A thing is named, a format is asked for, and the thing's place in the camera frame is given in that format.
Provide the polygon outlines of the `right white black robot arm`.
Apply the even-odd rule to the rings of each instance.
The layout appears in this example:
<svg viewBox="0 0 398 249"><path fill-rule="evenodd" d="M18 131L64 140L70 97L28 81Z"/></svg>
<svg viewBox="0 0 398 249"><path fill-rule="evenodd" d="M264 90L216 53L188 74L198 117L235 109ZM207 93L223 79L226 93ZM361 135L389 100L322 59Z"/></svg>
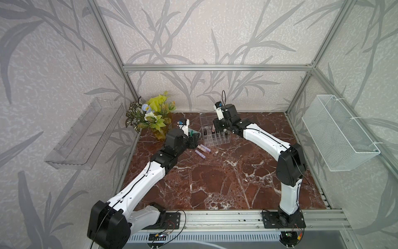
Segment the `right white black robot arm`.
<svg viewBox="0 0 398 249"><path fill-rule="evenodd" d="M217 118L213 125L217 132L228 130L253 142L277 161L276 176L282 187L278 211L280 216L292 217L299 210L300 187L307 170L301 145L284 142L249 119L241 119L233 104L217 102L214 110Z"/></svg>

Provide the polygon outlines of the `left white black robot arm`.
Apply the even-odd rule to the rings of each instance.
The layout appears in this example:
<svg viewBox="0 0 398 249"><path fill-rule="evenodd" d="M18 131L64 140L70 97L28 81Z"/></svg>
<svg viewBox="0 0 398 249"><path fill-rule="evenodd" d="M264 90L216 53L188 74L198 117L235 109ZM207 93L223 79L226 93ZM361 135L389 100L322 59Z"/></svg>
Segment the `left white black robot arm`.
<svg viewBox="0 0 398 249"><path fill-rule="evenodd" d="M172 129L163 146L150 158L138 176L107 202L98 201L91 209L87 236L92 245L122 249L130 236L159 222L162 208L148 205L135 208L152 187L177 164L178 157L198 146L200 133L184 126Z"/></svg>

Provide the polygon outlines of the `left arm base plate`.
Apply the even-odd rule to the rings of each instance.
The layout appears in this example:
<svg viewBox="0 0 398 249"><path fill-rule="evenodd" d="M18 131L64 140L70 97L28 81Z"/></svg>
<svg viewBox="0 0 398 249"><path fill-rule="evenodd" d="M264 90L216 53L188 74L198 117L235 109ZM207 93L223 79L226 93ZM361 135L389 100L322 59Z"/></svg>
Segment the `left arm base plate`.
<svg viewBox="0 0 398 249"><path fill-rule="evenodd" d="M158 220L155 222L155 224L145 227L144 230L179 229L180 222L181 222L181 213L180 212L168 211L165 207L163 207L159 204L156 204L156 203L151 203L149 205L156 208L160 212L160 215L159 215Z"/></svg>

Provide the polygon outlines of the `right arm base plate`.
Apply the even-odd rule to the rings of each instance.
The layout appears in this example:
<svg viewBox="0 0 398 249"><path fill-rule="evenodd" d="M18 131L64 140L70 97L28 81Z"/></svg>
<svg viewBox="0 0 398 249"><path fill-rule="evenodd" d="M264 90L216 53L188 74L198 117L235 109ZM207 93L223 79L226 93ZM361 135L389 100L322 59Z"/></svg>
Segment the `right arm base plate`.
<svg viewBox="0 0 398 249"><path fill-rule="evenodd" d="M265 229L306 228L301 209L296 210L291 215L286 214L280 209L277 211L262 210L261 216Z"/></svg>

